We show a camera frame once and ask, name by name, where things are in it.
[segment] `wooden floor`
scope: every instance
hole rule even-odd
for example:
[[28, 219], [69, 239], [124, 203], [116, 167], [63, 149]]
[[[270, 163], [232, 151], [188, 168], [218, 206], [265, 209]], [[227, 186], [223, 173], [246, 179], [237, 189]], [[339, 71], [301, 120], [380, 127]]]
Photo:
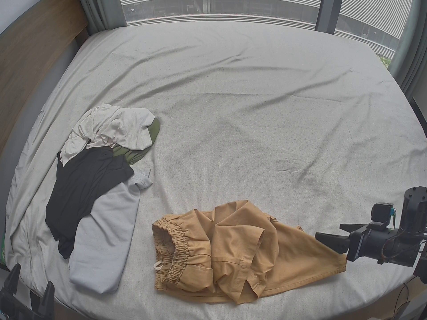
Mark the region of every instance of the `wooden floor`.
[[[370, 317], [376, 317], [378, 319], [386, 319], [387, 317], [391, 317], [393, 315], [393, 309], [390, 308], [390, 305], [395, 306], [396, 300], [398, 298], [399, 292], [401, 291], [403, 285], [396, 288], [394, 291], [388, 293], [387, 295], [380, 298], [378, 301], [372, 303], [365, 308], [359, 309], [355, 312], [347, 313], [340, 317], [335, 317], [331, 320], [367, 320]], [[427, 285], [424, 285], [420, 279], [417, 277], [408, 283], [409, 288], [409, 297], [411, 300], [422, 291], [427, 289]], [[402, 291], [397, 307], [399, 307], [402, 303], [406, 301], [407, 291], [406, 288]], [[87, 320], [87, 317], [84, 317], [60, 304], [55, 304], [55, 319], [59, 320]]]

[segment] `bed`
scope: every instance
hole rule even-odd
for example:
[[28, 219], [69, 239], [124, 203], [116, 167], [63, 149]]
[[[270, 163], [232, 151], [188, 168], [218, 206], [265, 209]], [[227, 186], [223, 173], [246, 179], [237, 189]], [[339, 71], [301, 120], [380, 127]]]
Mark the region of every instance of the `bed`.
[[[161, 122], [125, 270], [114, 294], [69, 282], [45, 224], [56, 153], [88, 109], [148, 108]], [[149, 24], [86, 40], [44, 105], [15, 170], [5, 257], [38, 294], [96, 319], [329, 319], [408, 280], [413, 268], [360, 258], [344, 273], [251, 304], [197, 304], [154, 290], [151, 224], [248, 199], [307, 233], [367, 223], [372, 205], [426, 183], [427, 139], [371, 49], [333, 35], [229, 21]]]

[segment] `building exterior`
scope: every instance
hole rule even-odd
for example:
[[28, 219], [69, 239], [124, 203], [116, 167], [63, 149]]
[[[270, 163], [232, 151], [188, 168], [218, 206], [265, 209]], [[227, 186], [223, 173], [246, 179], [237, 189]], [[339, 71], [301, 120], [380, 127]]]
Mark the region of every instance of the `building exterior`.
[[[314, 29], [320, 0], [121, 0], [128, 25], [241, 20]], [[343, 0], [335, 34], [392, 58], [411, 0]]]

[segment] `bed frame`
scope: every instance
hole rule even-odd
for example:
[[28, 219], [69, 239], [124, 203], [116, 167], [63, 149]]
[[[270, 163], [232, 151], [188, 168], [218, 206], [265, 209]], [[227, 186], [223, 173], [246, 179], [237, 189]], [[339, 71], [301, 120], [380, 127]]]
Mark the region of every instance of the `bed frame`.
[[41, 0], [0, 35], [0, 155], [19, 114], [66, 47], [88, 38], [80, 0]]

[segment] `folded garment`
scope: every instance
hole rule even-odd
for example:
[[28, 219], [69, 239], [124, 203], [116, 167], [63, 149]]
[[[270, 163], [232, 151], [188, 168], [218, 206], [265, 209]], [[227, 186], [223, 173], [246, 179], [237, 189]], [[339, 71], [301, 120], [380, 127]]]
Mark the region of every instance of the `folded garment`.
[[152, 145], [147, 127], [153, 120], [154, 115], [143, 108], [122, 108], [104, 103], [90, 109], [74, 126], [62, 147], [61, 162], [65, 165], [83, 148], [118, 144], [132, 151], [142, 151]]
[[70, 257], [79, 221], [87, 216], [95, 199], [126, 181], [134, 171], [111, 147], [84, 149], [62, 166], [58, 153], [56, 182], [46, 206], [46, 224], [62, 257]]
[[251, 302], [345, 271], [340, 255], [248, 200], [153, 224], [155, 288], [196, 302]]
[[[154, 143], [156, 141], [157, 135], [160, 131], [160, 121], [158, 119], [154, 119], [153, 123], [148, 126], [148, 132], [150, 133], [151, 142]], [[129, 148], [122, 147], [120, 145], [115, 145], [113, 147], [113, 155], [124, 155], [128, 164], [133, 165], [134, 163], [141, 160], [144, 155], [150, 150], [151, 146], [145, 148], [142, 151], [132, 151]]]
[[131, 245], [140, 189], [151, 185], [149, 169], [118, 184], [93, 203], [77, 227], [70, 282], [97, 293], [117, 290]]

